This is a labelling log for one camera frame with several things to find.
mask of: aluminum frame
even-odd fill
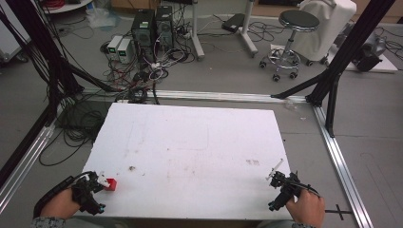
[[[99,89],[87,89],[85,93],[98,91]],[[306,104],[305,98],[300,96],[290,96],[287,99],[280,100],[271,98],[270,95],[260,94],[239,94],[239,93],[214,93],[214,92],[189,92],[189,91],[158,91],[159,98],[172,100],[193,100],[193,101],[216,101],[216,102],[242,102],[242,103],[265,103],[265,104],[285,104],[293,102]],[[338,177],[343,185],[346,196],[355,216],[355,220],[361,228],[372,228],[373,224],[355,187],[354,180],[344,161],[341,150],[337,144],[336,138],[332,138],[325,127],[326,115],[321,107],[313,107],[320,126],[322,136],[328,147],[328,152],[332,158]],[[26,156],[21,160],[13,171],[8,181],[4,184],[0,192],[0,214],[4,211],[10,199],[21,185],[28,171],[31,169],[41,151],[47,145],[48,140],[54,132],[54,123],[50,127],[44,127],[38,135],[34,144],[30,147]]]

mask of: red object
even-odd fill
[[[106,181],[109,183],[109,187],[104,187],[104,189],[105,189],[106,191],[115,191],[115,189],[116,189],[116,184],[117,184],[118,182],[116,182],[116,180],[114,180],[114,179],[106,179]]]

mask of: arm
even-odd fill
[[[310,193],[306,189],[301,190],[297,202],[291,198],[285,205],[293,220],[298,223],[320,228],[325,216],[325,199]]]
[[[68,188],[48,202],[41,211],[41,217],[32,221],[30,228],[61,228],[66,219],[70,219],[80,205],[72,200],[71,188]]]

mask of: metal stand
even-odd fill
[[[245,12],[245,19],[243,20],[242,28],[239,28],[240,36],[242,37],[245,44],[248,46],[249,51],[251,52],[252,58],[255,57],[255,54],[258,53],[258,49],[255,47],[255,44],[252,42],[251,38],[248,35],[248,25],[249,20],[252,14],[252,7],[255,0],[248,0],[246,4],[246,12]]]
[[[190,30],[193,46],[198,54],[198,61],[204,58],[204,51],[202,50],[201,42],[198,38],[198,0],[193,0],[193,25]]]
[[[297,85],[282,93],[272,95],[273,98],[285,99],[309,86],[317,84],[314,91],[306,97],[308,103],[313,106],[321,106],[323,99],[329,93],[329,102],[326,113],[325,127],[331,137],[334,137],[333,125],[336,109],[336,95],[338,88],[338,80],[346,69],[347,65],[355,57],[357,51],[362,47],[364,42],[374,31],[378,23],[393,5],[394,0],[370,1],[367,8],[359,17],[354,28],[350,32],[346,41],[340,47],[332,63],[315,78]]]
[[[245,12],[245,18],[243,20],[243,26],[242,26],[242,28],[239,28],[240,36],[242,37],[243,41],[248,46],[249,51],[251,52],[252,58],[255,57],[256,53],[258,53],[258,49],[253,44],[247,31],[248,31],[249,20],[250,20],[251,14],[252,14],[252,7],[253,7],[254,2],[255,2],[255,0],[248,0],[248,3],[246,4],[246,12]],[[201,60],[204,58],[204,51],[202,50],[202,45],[198,38],[198,0],[193,0],[193,25],[192,25],[192,30],[190,31],[190,35],[192,37],[193,46],[195,47],[195,50],[198,55],[197,59]]]

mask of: black metal pole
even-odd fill
[[[359,49],[391,8],[394,1],[395,0],[370,1],[327,69],[315,78],[277,95],[272,95],[272,97],[284,99],[317,83],[314,91],[306,97],[306,100],[315,106],[321,106],[326,95],[332,92],[329,96],[328,106],[330,110],[327,111],[326,115],[326,128],[328,131],[331,129],[332,132],[329,133],[333,135],[338,81],[347,65],[354,59]]]

